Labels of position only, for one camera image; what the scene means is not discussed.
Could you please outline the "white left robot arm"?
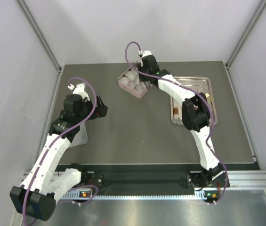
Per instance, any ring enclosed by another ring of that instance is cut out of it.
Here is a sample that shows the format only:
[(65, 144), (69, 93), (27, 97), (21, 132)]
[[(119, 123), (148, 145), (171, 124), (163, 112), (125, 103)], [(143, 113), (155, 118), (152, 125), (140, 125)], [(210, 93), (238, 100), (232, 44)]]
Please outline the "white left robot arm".
[(99, 95), (96, 103), (86, 95), (69, 94), (59, 117), (50, 125), (46, 143), (35, 165), (19, 187), (10, 191), (18, 213), (47, 221), (59, 200), (75, 185), (85, 186), (89, 176), (75, 168), (67, 168), (60, 178), (52, 180), (61, 157), (72, 143), (80, 139), (85, 121), (103, 118), (108, 107)]

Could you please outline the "brown chocolate bar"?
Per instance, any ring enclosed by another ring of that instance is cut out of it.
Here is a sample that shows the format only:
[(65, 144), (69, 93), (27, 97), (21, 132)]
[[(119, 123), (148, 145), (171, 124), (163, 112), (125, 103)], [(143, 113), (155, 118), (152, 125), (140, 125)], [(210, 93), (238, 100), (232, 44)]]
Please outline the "brown chocolate bar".
[(178, 114), (178, 113), (179, 113), (179, 110), (178, 110), (178, 108), (176, 108), (176, 107), (175, 107), (175, 108), (173, 108), (173, 113), (174, 113), (174, 114)]

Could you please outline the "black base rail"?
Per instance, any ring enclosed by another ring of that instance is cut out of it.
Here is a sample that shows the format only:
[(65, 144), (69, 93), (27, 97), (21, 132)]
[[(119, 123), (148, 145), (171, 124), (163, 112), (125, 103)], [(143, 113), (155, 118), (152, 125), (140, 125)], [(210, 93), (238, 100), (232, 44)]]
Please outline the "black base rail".
[(199, 164), (58, 165), (82, 171), (75, 186), (93, 185), (98, 199), (193, 199), (216, 203), (230, 186), (223, 165), (206, 170)]

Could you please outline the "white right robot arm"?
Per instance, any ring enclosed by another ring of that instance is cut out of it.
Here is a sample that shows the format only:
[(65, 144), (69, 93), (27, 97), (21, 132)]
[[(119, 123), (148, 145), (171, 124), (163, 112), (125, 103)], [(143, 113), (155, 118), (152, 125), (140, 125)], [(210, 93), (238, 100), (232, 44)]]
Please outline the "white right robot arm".
[(213, 119), (206, 94), (183, 86), (169, 71), (160, 69), (156, 58), (149, 51), (141, 56), (137, 70), (141, 81), (156, 86), (181, 104), (182, 123), (194, 137), (200, 155), (202, 181), (206, 186), (215, 185), (223, 174), (224, 166), (216, 157), (211, 140), (210, 123)]

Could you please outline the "steel tray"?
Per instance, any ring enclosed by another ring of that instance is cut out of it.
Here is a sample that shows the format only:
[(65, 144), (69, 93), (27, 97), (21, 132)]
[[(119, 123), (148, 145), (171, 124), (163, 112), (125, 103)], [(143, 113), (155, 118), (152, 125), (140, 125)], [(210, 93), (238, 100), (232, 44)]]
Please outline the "steel tray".
[[(211, 81), (208, 77), (183, 77), (183, 76), (175, 76), (174, 77), (178, 82), (182, 85), (191, 88), (192, 90), (200, 93), (203, 92), (205, 94), (209, 94), (208, 104), (212, 109), (213, 117), (214, 117), (214, 125), (217, 124), (217, 112), (213, 97), (212, 85)], [(182, 107), (178, 101), (170, 98), (170, 110), (171, 110), (171, 120), (176, 125), (183, 125), (182, 122)]]

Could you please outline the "steel tweezers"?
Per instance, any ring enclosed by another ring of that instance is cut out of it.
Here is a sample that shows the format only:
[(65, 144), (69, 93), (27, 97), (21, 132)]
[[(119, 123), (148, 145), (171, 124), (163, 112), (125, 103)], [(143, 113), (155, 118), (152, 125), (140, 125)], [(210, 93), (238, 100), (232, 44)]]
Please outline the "steel tweezers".
[(131, 68), (132, 70), (134, 71), (142, 71), (143, 67), (142, 67), (142, 62), (138, 62), (138, 61), (135, 61), (131, 64)]

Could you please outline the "pink chocolate tin box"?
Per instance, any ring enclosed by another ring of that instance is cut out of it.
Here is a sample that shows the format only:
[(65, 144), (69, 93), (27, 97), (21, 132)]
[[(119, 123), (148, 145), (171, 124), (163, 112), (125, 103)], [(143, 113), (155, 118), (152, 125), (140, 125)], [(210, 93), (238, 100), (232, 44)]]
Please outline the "pink chocolate tin box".
[(118, 85), (137, 98), (142, 98), (151, 88), (149, 82), (143, 82), (139, 79), (136, 71), (128, 68), (117, 79)]

